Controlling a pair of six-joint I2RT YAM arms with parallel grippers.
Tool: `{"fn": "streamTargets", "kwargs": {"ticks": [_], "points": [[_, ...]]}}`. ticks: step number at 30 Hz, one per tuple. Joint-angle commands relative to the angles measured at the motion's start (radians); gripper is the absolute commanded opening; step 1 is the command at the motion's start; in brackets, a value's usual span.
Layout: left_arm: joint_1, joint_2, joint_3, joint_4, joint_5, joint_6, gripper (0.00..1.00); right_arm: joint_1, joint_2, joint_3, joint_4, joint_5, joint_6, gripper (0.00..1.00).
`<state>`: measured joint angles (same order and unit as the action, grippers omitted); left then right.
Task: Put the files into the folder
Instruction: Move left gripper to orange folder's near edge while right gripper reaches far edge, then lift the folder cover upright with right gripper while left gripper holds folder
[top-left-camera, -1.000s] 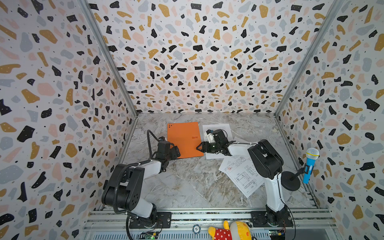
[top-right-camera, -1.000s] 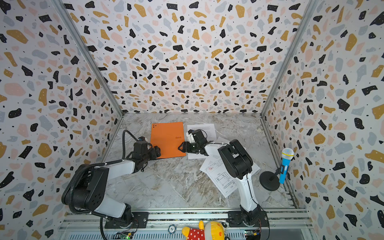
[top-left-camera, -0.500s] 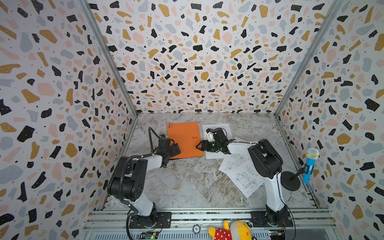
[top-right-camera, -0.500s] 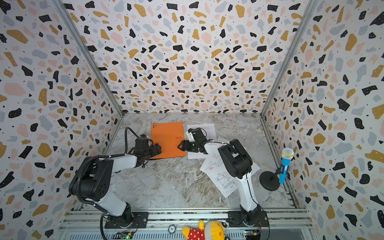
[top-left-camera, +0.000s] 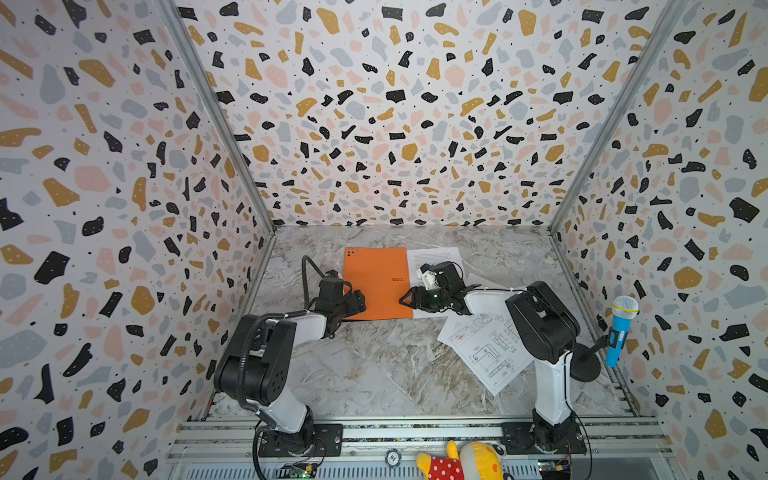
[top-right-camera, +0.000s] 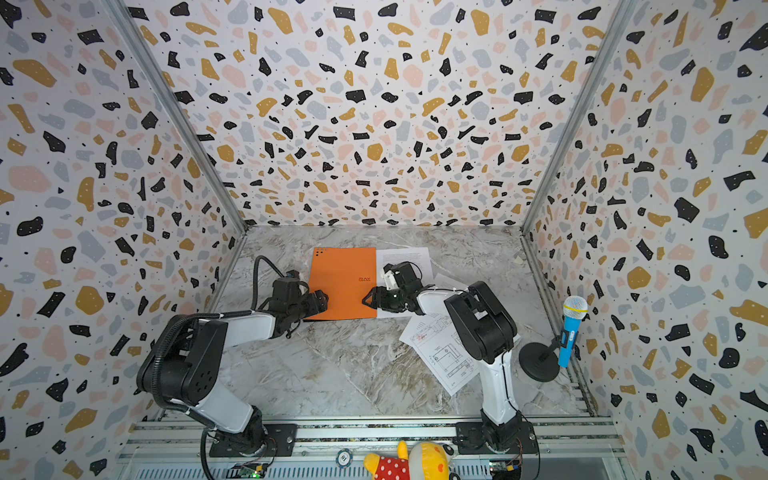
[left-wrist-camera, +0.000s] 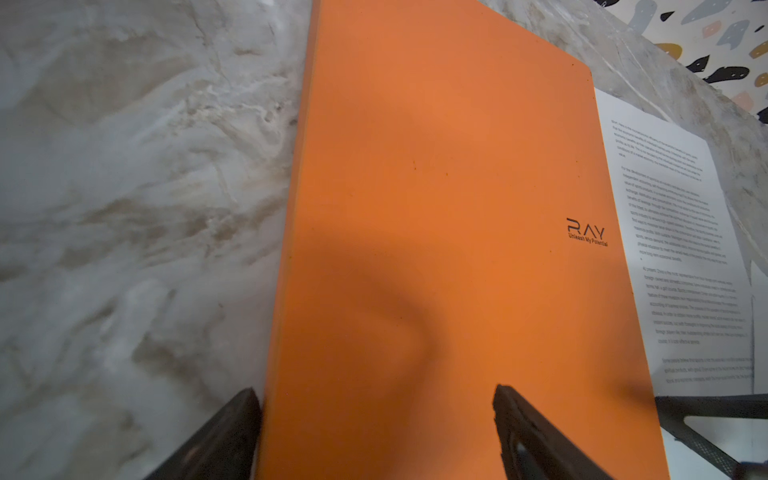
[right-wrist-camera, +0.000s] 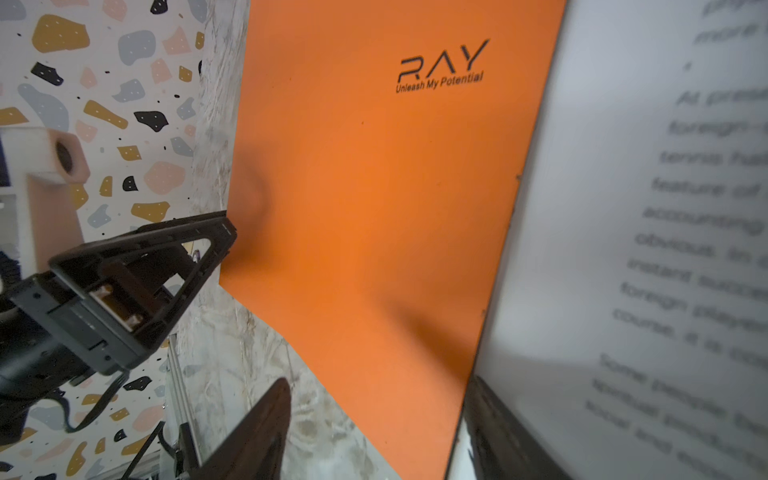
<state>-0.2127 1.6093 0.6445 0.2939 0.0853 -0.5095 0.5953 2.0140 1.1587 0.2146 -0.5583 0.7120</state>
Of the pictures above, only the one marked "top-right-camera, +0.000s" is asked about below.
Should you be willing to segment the orange folder black inside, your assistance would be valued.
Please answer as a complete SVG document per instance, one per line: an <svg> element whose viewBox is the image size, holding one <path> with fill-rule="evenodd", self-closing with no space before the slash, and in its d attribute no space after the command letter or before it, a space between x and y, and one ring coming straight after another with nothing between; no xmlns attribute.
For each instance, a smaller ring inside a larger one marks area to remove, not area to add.
<svg viewBox="0 0 768 480"><path fill-rule="evenodd" d="M313 321L338 321L376 318L377 311L363 304L377 286L375 248L315 248L309 285L328 297L325 312L310 317Z"/></svg>

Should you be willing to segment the white technical drawing sheet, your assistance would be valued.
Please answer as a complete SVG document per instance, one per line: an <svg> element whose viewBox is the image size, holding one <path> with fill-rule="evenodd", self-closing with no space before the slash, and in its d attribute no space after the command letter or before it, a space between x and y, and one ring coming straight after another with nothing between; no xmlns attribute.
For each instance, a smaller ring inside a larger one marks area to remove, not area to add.
<svg viewBox="0 0 768 480"><path fill-rule="evenodd" d="M416 351L450 396L479 373L477 361L466 352L446 316L412 315L400 341Z"/></svg>

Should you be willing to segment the white text sheet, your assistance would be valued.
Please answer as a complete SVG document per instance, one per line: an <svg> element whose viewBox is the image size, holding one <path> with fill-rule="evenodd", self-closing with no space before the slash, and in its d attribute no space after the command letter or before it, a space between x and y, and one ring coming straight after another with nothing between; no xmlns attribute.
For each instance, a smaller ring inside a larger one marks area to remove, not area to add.
<svg viewBox="0 0 768 480"><path fill-rule="evenodd" d="M429 250L426 247L412 247L376 250L377 285L387 286L384 274L384 266L386 264L395 265L405 261L415 264L414 272L417 277L421 278L423 285L434 283Z"/></svg>
<svg viewBox="0 0 768 480"><path fill-rule="evenodd" d="M467 285L443 274L436 274L433 280L436 288L448 290L466 290Z"/></svg>

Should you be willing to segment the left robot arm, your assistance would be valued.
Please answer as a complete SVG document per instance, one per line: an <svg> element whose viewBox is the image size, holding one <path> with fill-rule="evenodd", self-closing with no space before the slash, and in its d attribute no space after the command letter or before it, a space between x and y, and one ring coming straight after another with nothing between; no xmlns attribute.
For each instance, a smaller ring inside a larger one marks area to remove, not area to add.
<svg viewBox="0 0 768 480"><path fill-rule="evenodd" d="M137 388L162 409L183 413L236 454L262 452L269 441L261 411L218 379L225 351L289 337L301 321L325 312L329 297L296 271L273 282L272 294L249 309L179 314L169 320L136 376Z"/></svg>

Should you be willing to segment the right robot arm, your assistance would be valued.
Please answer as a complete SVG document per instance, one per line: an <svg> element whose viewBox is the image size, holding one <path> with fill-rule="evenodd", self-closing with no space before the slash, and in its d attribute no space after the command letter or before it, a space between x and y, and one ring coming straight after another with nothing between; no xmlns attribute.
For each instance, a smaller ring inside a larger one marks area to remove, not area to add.
<svg viewBox="0 0 768 480"><path fill-rule="evenodd" d="M508 451L524 427L511 380L518 333L512 316L485 282L459 289L425 285L414 267L408 261L385 265L385 284L373 287L362 304L389 313L450 318L464 350L478 363L483 441L492 451Z"/></svg>

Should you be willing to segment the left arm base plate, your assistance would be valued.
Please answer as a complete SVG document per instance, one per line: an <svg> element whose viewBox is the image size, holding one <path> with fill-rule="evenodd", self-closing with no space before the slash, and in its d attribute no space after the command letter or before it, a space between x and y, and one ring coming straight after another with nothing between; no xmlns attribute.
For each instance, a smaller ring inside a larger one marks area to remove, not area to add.
<svg viewBox="0 0 768 480"><path fill-rule="evenodd" d="M248 426L237 434L217 431L208 454L213 458L290 457L297 430L298 425L293 423L267 423Z"/></svg>

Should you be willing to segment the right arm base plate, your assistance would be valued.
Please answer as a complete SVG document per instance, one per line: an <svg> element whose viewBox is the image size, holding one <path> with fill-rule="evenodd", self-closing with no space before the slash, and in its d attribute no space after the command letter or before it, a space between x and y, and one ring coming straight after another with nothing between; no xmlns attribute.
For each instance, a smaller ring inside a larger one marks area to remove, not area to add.
<svg viewBox="0 0 768 480"><path fill-rule="evenodd" d="M492 422L459 422L454 444L462 455L511 455L539 452L530 422L511 420L501 426Z"/></svg>

